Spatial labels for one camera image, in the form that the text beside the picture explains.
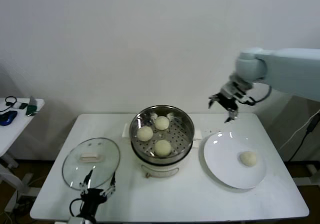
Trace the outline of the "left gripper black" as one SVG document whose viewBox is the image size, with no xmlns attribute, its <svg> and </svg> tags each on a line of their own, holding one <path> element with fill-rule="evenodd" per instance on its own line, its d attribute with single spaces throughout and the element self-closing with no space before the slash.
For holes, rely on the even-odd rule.
<svg viewBox="0 0 320 224">
<path fill-rule="evenodd" d="M 116 173 L 113 173 L 109 187 L 103 191 L 103 189 L 94 189 L 92 174 L 93 169 L 91 169 L 84 180 L 80 182 L 80 191 L 87 190 L 87 193 L 81 194 L 81 200 L 83 201 L 83 206 L 81 208 L 80 217 L 95 217 L 98 207 L 100 204 L 105 203 L 105 197 L 111 197 L 116 191 Z"/>
</svg>

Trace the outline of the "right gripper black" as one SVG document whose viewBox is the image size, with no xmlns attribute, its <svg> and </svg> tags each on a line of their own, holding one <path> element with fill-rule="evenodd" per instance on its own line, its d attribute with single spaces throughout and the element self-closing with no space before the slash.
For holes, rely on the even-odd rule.
<svg viewBox="0 0 320 224">
<path fill-rule="evenodd" d="M 218 102 L 228 112 L 228 117 L 224 123 L 234 121 L 238 116 L 237 101 L 241 101 L 248 90 L 247 83 L 226 83 L 222 86 L 218 94 L 208 98 L 208 109 L 215 102 Z"/>
</svg>

